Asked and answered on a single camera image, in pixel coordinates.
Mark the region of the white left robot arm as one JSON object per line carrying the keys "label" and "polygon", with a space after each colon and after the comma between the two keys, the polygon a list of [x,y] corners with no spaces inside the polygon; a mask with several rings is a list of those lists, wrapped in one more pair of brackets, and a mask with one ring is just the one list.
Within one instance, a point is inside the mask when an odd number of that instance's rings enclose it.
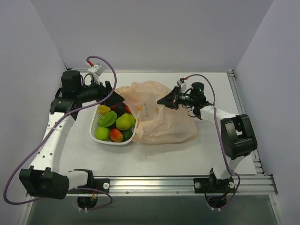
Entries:
{"label": "white left robot arm", "polygon": [[91,170],[73,169],[66,175],[60,174],[60,159],[68,133],[77,119],[83,104],[95,101],[96,104],[114,105],[124,99],[115,92],[116,84],[106,81],[102,84],[97,77],[89,85],[77,70],[65,71],[61,77],[62,87],[51,102],[43,141],[34,150],[35,158],[29,168],[21,169],[19,180],[27,193],[33,197],[63,199],[69,190],[77,187],[91,187]]}

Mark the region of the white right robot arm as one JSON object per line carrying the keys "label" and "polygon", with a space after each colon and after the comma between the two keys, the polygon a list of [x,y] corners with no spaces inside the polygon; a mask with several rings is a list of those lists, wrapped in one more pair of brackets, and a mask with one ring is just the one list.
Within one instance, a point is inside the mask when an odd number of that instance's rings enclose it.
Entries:
{"label": "white right robot arm", "polygon": [[215,166],[210,176],[214,176],[217,181],[234,176],[239,163],[257,149],[257,140],[249,116],[217,109],[215,102],[207,101],[204,84],[201,82],[192,83],[191,88],[185,92],[181,90],[182,85],[183,81],[180,81],[178,86],[157,103],[175,110],[180,105],[186,106],[192,109],[195,118],[215,125],[224,162]]}

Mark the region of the dark brown fake avocado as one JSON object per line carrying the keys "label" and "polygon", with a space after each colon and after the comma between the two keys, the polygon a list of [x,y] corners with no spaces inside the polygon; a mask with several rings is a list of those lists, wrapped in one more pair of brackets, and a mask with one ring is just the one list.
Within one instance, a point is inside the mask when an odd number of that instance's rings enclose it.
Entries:
{"label": "dark brown fake avocado", "polygon": [[123,102],[111,106],[110,109],[116,112],[118,116],[121,116],[127,112],[126,105]]}

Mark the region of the translucent orange plastic bag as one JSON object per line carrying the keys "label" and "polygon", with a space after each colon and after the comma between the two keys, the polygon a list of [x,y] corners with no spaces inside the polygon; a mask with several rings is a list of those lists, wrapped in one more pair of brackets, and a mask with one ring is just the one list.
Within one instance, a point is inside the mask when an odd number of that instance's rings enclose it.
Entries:
{"label": "translucent orange plastic bag", "polygon": [[137,121],[133,141],[146,144],[182,143],[195,139],[198,135],[195,120],[187,110],[169,109],[159,105],[158,100],[171,92],[159,82],[133,82],[122,86],[116,92],[124,97]]}

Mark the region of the white perforated plastic basket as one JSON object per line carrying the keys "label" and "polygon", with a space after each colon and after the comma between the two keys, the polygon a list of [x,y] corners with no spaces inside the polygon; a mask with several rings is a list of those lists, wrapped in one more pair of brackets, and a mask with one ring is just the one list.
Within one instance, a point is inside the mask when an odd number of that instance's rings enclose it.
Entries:
{"label": "white perforated plastic basket", "polygon": [[137,121],[125,103],[99,105],[91,122],[90,136],[98,143],[122,146],[132,141],[136,127]]}

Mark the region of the red fake apple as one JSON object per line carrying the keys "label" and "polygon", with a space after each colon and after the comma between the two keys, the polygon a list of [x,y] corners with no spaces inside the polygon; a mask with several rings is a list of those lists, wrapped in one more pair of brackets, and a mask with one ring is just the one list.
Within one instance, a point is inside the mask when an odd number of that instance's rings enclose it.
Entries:
{"label": "red fake apple", "polygon": [[131,114],[131,110],[130,110],[130,108],[127,105],[125,105],[125,109],[126,109],[127,113]]}

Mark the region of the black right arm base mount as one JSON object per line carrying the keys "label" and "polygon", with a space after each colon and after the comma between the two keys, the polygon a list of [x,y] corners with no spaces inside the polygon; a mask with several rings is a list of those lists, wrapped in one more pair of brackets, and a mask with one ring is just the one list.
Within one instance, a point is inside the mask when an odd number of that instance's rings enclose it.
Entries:
{"label": "black right arm base mount", "polygon": [[194,178],[194,192],[198,194],[226,194],[235,191],[232,177],[224,180],[215,178]]}

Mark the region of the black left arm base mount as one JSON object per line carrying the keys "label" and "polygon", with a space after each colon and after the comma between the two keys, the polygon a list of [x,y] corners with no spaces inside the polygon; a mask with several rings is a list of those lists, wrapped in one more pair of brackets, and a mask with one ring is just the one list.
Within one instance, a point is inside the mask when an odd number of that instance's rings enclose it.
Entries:
{"label": "black left arm base mount", "polygon": [[80,188],[85,188],[84,190],[71,189],[68,191],[68,194],[97,194],[96,190],[100,190],[105,193],[109,193],[110,190],[110,179],[109,178],[100,178],[93,179],[89,181],[86,185],[80,186]]}

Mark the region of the red yellow fake mango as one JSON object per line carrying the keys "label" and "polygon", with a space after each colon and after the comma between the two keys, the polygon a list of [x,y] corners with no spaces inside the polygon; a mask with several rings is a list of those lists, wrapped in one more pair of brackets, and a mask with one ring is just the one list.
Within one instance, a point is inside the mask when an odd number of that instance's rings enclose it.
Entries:
{"label": "red yellow fake mango", "polygon": [[110,130],[110,139],[112,142],[120,143],[123,140],[123,135],[120,130],[113,128]]}

